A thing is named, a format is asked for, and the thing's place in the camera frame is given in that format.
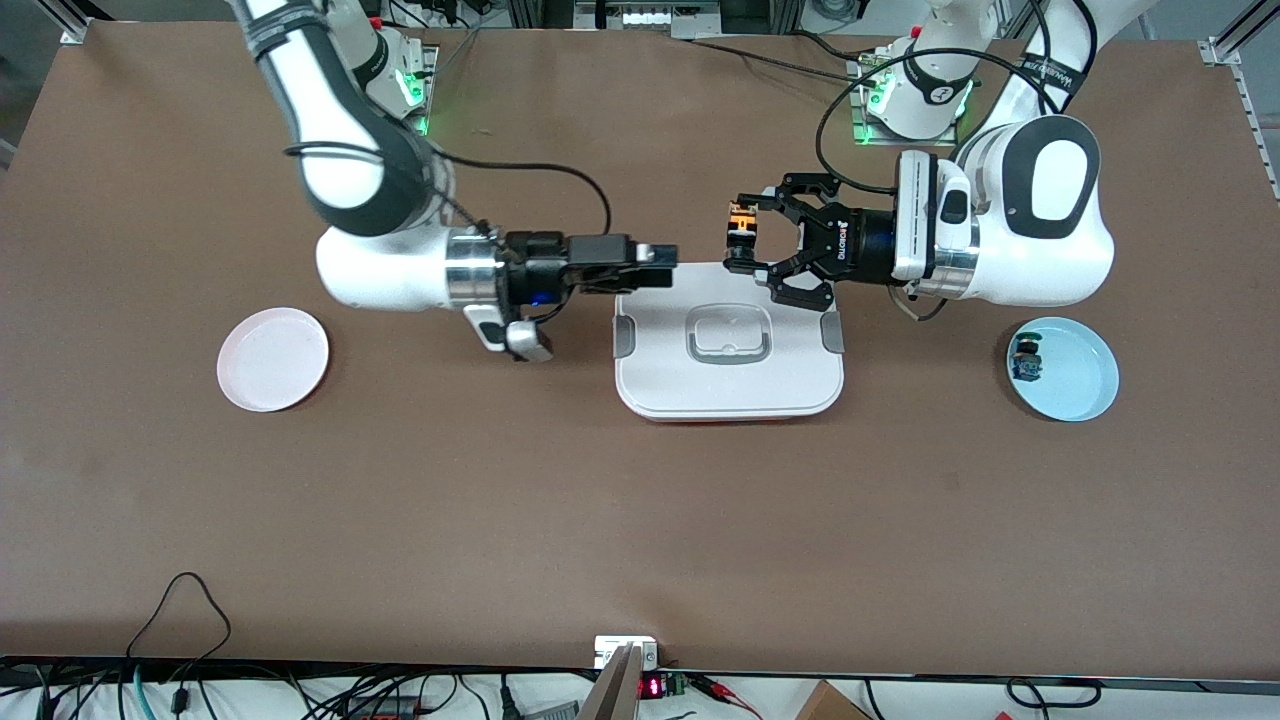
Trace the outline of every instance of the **gray floor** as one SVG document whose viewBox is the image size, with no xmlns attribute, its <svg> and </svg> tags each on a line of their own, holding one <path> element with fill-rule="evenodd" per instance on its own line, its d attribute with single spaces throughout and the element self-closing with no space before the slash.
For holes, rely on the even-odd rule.
<svg viewBox="0 0 1280 720">
<path fill-rule="evenodd" d="M 224 0 L 96 0 L 118 19 L 230 19 Z M 1160 40 L 1202 40 L 1222 29 L 1251 0 L 1164 0 L 1148 13 Z M 928 13 L 923 0 L 873 0 L 867 17 L 837 32 L 905 33 Z M 806 12 L 804 26 L 817 32 L 838 23 Z M 0 178 L 19 146 L 31 108 L 58 51 L 60 32 L 32 0 L 0 0 Z M 1137 24 L 1120 37 L 1142 38 Z M 1242 53 L 1244 77 L 1272 156 L 1280 156 L 1280 23 L 1274 23 Z"/>
</svg>

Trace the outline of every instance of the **robotic arm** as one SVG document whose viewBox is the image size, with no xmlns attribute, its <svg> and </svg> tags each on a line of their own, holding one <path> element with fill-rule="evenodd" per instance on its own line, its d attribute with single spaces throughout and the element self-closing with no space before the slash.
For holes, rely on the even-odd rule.
<svg viewBox="0 0 1280 720">
<path fill-rule="evenodd" d="M 457 310 L 486 348 L 543 361 L 549 315 L 524 306 L 671 286 L 672 245 L 453 225 L 452 163 L 411 127 L 431 81 L 421 42 L 375 31 L 356 0 L 228 1 L 288 123 L 307 200 L 333 225 L 316 266 L 339 302 Z"/>
<path fill-rule="evenodd" d="M 992 0 L 931 4 L 934 12 L 919 37 L 895 41 L 877 59 L 942 47 L 986 50 L 996 27 Z M 1066 105 L 1096 46 L 1153 4 L 1047 0 L 1052 56 L 1044 56 L 1041 28 L 1018 64 L 1042 78 L 1055 105 Z M 869 110 L 906 138 L 936 137 L 955 117 L 977 61 L 955 54 L 904 60 L 902 72 L 886 69 L 868 79 L 881 95 Z M 910 297 L 1071 305 L 1102 284 L 1114 256 L 1098 208 L 1100 160 L 1097 138 L 1084 123 L 1042 115 L 1039 95 L 1010 78 L 954 159 L 919 150 L 900 155 L 892 211 L 841 205 L 840 182 L 827 174 L 790 173 L 764 195 L 740 195 L 730 206 L 724 265 L 755 274 L 776 302 L 813 310 L 831 305 L 831 283 L 841 281 L 900 287 Z M 755 260 L 760 210 L 781 211 L 800 228 L 795 256 Z M 804 273 L 817 275 L 818 287 L 786 282 Z"/>
</svg>

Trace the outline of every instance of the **white plate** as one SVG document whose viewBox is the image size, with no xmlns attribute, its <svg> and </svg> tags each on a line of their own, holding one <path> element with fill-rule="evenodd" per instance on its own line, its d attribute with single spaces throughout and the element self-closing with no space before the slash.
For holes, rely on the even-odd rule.
<svg viewBox="0 0 1280 720">
<path fill-rule="evenodd" d="M 1041 336 L 1041 377 L 1014 379 L 1018 336 Z M 1107 411 L 1120 392 L 1120 368 L 1106 341 L 1087 325 L 1066 318 L 1039 318 L 1018 328 L 1009 342 L 1005 370 L 1014 389 L 1033 410 L 1068 423 L 1092 420 Z"/>
<path fill-rule="evenodd" d="M 236 325 L 218 354 L 218 384 L 236 405 L 274 413 L 297 405 L 329 366 L 329 338 L 311 315 L 271 307 Z"/>
</svg>

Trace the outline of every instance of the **brown tabletop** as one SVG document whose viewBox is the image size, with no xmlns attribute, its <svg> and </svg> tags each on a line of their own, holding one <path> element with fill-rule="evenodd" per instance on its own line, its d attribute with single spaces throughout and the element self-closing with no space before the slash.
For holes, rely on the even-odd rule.
<svg viewBox="0 0 1280 720">
<path fill-rule="evenodd" d="M 714 260 L 731 197 L 818 169 L 837 90 L 649 33 L 492 31 L 431 132 L 580 167 L 616 228 Z M 1010 397 L 997 354 L 1043 311 L 922 325 L 844 287 L 831 410 L 658 425 L 614 392 L 608 299 L 549 325 L 545 365 L 460 315 L 339 306 L 238 29 L 95 23 L 0 188 L 0 651 L 119 653 L 189 569 L 236 624 L 227 656 L 582 665 L 595 634 L 648 633 L 686 667 L 1280 679 L 1280 213 L 1230 73 L 1112 42 L 1073 111 L 1116 263 L 1050 314 L 1115 350 L 1106 415 Z M 836 118 L 832 161 L 890 182 L 895 151 Z M 460 199 L 509 228 L 600 218 L 554 176 L 460 169 Z M 762 232 L 764 256 L 794 246 Z M 276 305 L 325 323 L 333 365 L 297 409 L 244 413 L 214 360 Z M 140 651 L 216 635 L 186 587 Z"/>
</svg>

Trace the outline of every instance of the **blue bowl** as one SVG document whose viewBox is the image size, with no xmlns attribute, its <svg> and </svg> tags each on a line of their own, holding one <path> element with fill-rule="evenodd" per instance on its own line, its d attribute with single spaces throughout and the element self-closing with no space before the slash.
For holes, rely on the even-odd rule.
<svg viewBox="0 0 1280 720">
<path fill-rule="evenodd" d="M 1015 378 L 1014 352 L 1023 333 L 1041 336 L 1039 379 Z M 1009 382 L 1033 410 L 1068 423 L 1107 411 L 1120 392 L 1120 368 L 1098 333 L 1066 318 L 1038 318 L 1018 328 L 1005 356 Z"/>
</svg>

